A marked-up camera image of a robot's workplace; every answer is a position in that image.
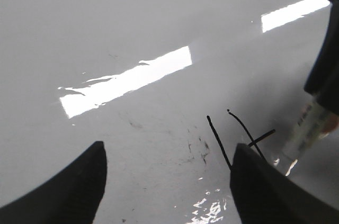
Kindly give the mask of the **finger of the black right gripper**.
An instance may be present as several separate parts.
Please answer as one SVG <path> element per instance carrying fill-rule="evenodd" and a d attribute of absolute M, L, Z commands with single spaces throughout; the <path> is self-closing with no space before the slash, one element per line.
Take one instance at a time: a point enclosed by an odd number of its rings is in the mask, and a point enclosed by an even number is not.
<path fill-rule="evenodd" d="M 332 7 L 323 45 L 304 85 L 323 108 L 338 115 L 338 0 Z"/>

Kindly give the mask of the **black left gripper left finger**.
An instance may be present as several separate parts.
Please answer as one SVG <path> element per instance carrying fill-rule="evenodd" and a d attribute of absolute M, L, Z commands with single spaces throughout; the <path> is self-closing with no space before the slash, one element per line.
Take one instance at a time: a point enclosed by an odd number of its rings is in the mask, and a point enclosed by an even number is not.
<path fill-rule="evenodd" d="M 106 177 L 104 143 L 96 141 L 50 180 L 1 207 L 1 223 L 93 223 Z"/>

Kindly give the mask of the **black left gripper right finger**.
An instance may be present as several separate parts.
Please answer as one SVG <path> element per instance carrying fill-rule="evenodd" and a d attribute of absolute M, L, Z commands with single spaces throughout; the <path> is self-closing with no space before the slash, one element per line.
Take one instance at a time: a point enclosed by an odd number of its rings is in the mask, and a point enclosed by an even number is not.
<path fill-rule="evenodd" d="M 238 144 L 230 189 L 242 223 L 338 223 L 338 210 L 309 194 Z"/>

